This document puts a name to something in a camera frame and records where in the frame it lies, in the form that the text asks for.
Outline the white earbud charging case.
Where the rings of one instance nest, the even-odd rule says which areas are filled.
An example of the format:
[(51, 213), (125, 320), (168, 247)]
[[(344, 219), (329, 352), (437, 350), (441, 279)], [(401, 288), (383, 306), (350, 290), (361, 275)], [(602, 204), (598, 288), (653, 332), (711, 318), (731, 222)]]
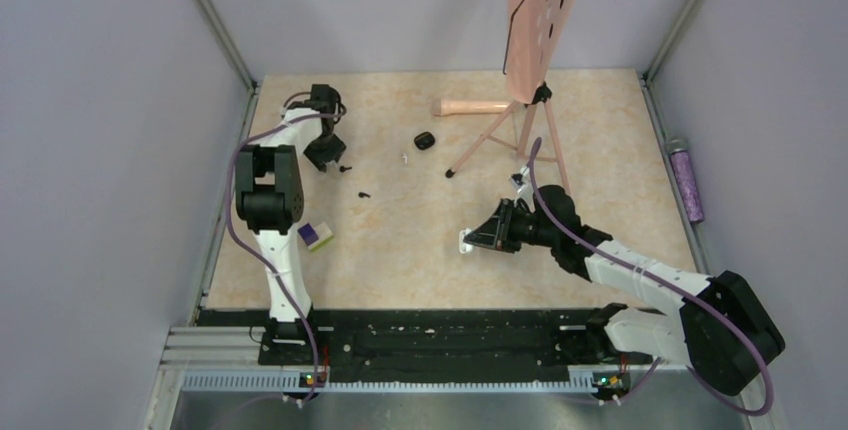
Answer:
[(470, 228), (465, 228), (459, 232), (458, 249), (463, 255), (473, 251), (474, 246), (466, 242), (466, 237), (472, 232)]

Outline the pink music stand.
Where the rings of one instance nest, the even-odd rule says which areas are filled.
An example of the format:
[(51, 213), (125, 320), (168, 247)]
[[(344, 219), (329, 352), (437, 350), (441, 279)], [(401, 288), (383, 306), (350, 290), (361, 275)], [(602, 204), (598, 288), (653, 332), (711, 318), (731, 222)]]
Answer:
[[(547, 74), (574, 2), (575, 0), (507, 0), (507, 37), (502, 74), (506, 78), (506, 89), (511, 101), (500, 108), (498, 117), (445, 171), (446, 178), (454, 177), (486, 141), (509, 148), (519, 157), (528, 156), (530, 131), (536, 110), (542, 107), (554, 150), (554, 155), (544, 160), (557, 165), (562, 185), (566, 189), (570, 188)], [(521, 108), (526, 110), (526, 115), (517, 142), (510, 144), (495, 137), (494, 132), (501, 124)]]

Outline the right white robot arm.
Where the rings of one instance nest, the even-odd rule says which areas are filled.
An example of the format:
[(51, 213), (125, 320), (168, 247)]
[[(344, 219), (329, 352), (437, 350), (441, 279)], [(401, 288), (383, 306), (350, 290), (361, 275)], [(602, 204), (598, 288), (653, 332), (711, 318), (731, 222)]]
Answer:
[(505, 253), (547, 248), (567, 273), (645, 303), (643, 309), (613, 303), (598, 313), (586, 347), (600, 362), (623, 352), (660, 357), (686, 366), (711, 390), (736, 396), (786, 348), (741, 275), (706, 276), (641, 255), (584, 224), (558, 185), (540, 187), (530, 200), (501, 200), (482, 225), (461, 231), (460, 241), (463, 249)]

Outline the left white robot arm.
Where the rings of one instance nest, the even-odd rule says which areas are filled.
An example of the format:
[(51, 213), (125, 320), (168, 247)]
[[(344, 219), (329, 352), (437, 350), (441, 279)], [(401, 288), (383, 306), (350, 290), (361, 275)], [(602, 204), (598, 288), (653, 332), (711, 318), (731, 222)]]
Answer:
[(283, 104), (280, 123), (248, 138), (231, 158), (231, 200), (255, 238), (248, 252), (264, 266), (271, 295), (264, 345), (297, 363), (318, 364), (320, 336), (312, 327), (297, 240), (306, 194), (300, 160), (325, 172), (346, 151), (335, 127), (346, 115), (340, 93), (314, 84)]

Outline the black earbud charging case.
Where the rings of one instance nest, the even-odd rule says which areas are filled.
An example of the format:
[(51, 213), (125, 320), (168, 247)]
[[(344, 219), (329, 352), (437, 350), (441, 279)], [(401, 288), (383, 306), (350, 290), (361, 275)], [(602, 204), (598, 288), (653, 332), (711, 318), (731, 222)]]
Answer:
[(420, 151), (430, 149), (431, 147), (433, 147), (435, 145), (435, 143), (436, 143), (436, 138), (429, 131), (422, 132), (422, 133), (416, 135), (413, 139), (414, 146)]

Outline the purple and wood blocks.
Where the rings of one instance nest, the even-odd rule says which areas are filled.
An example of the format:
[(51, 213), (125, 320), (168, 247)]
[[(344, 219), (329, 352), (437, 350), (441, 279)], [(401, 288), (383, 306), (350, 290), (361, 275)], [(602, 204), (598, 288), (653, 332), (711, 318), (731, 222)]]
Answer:
[(326, 222), (317, 224), (304, 223), (298, 230), (298, 235), (309, 252), (316, 252), (334, 238), (334, 233)]

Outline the purple glitter bottle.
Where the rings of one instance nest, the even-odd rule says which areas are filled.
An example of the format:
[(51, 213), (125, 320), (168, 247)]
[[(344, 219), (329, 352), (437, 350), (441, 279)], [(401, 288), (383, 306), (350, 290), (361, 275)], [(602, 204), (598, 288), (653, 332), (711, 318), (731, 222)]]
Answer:
[(666, 151), (687, 219), (700, 223), (705, 216), (688, 145), (681, 138), (673, 138), (666, 143)]

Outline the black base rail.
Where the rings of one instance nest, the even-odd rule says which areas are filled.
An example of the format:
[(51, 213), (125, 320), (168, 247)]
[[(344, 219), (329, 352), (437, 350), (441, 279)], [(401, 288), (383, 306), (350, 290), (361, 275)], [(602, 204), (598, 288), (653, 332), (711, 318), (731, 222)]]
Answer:
[(262, 310), (203, 310), (201, 327), (245, 327), (265, 366), (326, 367), (332, 383), (565, 383), (580, 365), (642, 364), (612, 348), (593, 309), (313, 310), (278, 324)]

